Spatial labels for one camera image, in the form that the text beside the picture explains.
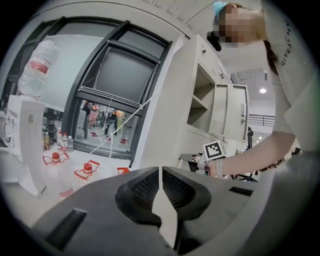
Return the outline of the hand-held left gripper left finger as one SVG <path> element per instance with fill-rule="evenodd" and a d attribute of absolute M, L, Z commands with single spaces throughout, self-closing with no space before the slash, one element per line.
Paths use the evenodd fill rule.
<path fill-rule="evenodd" d="M 32 227 L 57 256 L 176 256 L 152 212 L 159 168 L 91 182 L 48 210 Z"/>

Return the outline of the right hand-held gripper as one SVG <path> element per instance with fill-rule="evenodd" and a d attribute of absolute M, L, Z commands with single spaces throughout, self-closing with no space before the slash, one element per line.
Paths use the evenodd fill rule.
<path fill-rule="evenodd" d="M 196 172 L 198 174 L 209 176 L 209 172 L 205 170 L 207 163 L 226 158 L 227 152 L 224 145 L 219 140 L 204 144 L 202 147 L 203 152 L 197 163 L 198 170 Z"/>

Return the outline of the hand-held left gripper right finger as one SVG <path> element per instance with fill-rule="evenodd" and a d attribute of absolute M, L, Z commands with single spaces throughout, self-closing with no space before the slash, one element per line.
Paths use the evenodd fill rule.
<path fill-rule="evenodd" d="M 245 207 L 256 186 L 162 167 L 162 187 L 177 213 L 175 252 L 193 253 L 219 235 Z"/>

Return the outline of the grey metal locker door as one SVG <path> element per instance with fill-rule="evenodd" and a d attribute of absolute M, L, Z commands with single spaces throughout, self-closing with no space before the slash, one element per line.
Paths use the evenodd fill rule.
<path fill-rule="evenodd" d="M 249 94 L 247 86 L 216 84 L 208 133 L 240 142 L 247 141 Z"/>

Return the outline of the grey metal locker cabinet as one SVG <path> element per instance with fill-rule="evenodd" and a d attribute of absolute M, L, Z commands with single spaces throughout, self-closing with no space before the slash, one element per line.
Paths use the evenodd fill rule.
<path fill-rule="evenodd" d="M 195 35 L 172 56 L 151 118 L 139 166 L 173 166 L 182 154 L 195 155 L 203 145 L 220 141 L 228 156 L 240 143 L 209 134 L 215 85 L 233 84 L 209 44 Z"/>

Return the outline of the person's right forearm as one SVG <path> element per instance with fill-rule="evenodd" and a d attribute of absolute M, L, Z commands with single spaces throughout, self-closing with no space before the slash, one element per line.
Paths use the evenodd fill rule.
<path fill-rule="evenodd" d="M 291 149 L 295 136 L 286 132 L 272 132 L 270 136 L 251 149 L 223 159 L 223 175 L 252 173 L 274 164 Z M 209 161 L 205 170 L 212 177 L 216 174 L 216 160 Z"/>

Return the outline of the white wristband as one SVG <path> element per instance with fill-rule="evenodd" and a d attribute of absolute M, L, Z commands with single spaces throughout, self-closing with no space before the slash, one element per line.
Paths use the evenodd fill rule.
<path fill-rule="evenodd" d="M 216 176 L 218 178 L 223 179 L 224 178 L 224 174 L 223 174 L 223 159 L 217 159 L 215 161 L 215 169 L 216 169 Z"/>

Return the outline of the black railing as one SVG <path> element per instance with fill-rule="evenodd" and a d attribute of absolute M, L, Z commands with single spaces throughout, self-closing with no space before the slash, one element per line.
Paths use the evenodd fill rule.
<path fill-rule="evenodd" d="M 273 127 L 275 123 L 274 115 L 249 114 L 248 123 L 250 125 Z"/>

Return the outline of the black flask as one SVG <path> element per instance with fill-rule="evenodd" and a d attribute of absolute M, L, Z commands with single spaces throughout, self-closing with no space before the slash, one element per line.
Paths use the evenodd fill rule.
<path fill-rule="evenodd" d="M 55 122 L 50 120 L 47 125 L 47 131 L 48 131 L 49 138 L 52 140 L 55 138 L 55 134 L 56 134 L 55 129 L 56 129 Z"/>

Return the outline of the white water dispenser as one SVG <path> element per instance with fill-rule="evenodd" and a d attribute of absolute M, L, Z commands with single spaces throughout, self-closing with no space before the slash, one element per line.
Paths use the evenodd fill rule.
<path fill-rule="evenodd" d="M 46 188 L 43 175 L 43 117 L 45 104 L 25 95 L 8 99 L 5 139 L 10 152 L 21 163 L 19 184 L 39 197 Z"/>

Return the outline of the person's beige t-shirt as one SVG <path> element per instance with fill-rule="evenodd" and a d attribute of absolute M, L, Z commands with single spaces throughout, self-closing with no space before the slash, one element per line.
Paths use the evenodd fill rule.
<path fill-rule="evenodd" d="M 221 3 L 216 14 L 227 4 L 235 3 Z M 319 153 L 320 67 L 294 22 L 275 3 L 261 0 L 261 10 L 267 36 L 262 42 L 275 94 L 272 132 L 293 134 L 302 150 Z"/>

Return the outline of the black framed window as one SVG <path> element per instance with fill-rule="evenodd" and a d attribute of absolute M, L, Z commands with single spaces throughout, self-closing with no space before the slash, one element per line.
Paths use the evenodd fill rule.
<path fill-rule="evenodd" d="M 61 35 L 101 37 L 70 89 L 62 129 L 74 148 L 133 160 L 171 43 L 130 21 L 68 18 Z"/>

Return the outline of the large frosted glass panel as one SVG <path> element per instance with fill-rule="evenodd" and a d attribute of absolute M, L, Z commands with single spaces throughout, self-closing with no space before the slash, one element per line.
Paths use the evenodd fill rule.
<path fill-rule="evenodd" d="M 103 38 L 89 35 L 53 35 L 46 39 L 54 43 L 59 55 L 48 70 L 39 100 L 46 107 L 63 112 L 80 69 Z"/>

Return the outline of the large clear dispenser water bottle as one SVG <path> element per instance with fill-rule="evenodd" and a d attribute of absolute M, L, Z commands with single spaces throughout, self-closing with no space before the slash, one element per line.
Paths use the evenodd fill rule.
<path fill-rule="evenodd" d="M 50 67 L 60 55 L 52 40 L 41 41 L 23 68 L 17 86 L 24 96 L 38 98 L 44 89 Z"/>

